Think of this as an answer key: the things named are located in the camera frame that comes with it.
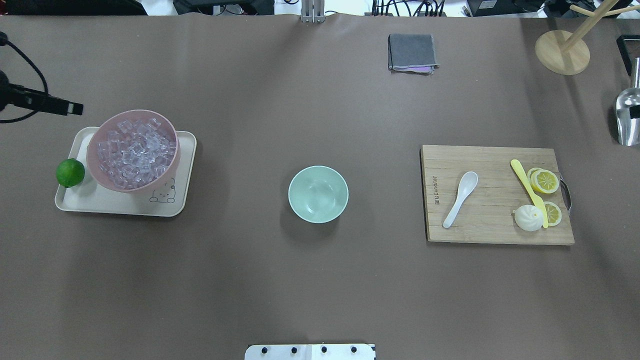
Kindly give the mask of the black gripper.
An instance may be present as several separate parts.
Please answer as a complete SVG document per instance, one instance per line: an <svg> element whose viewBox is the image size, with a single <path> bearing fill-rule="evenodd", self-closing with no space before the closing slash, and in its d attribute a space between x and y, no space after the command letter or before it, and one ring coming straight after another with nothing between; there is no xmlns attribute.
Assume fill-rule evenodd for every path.
<svg viewBox="0 0 640 360"><path fill-rule="evenodd" d="M59 116L82 116L84 105L48 95L44 91L26 88L23 85L10 84L9 78L0 71L0 111L7 105L21 109L44 112Z"/></svg>

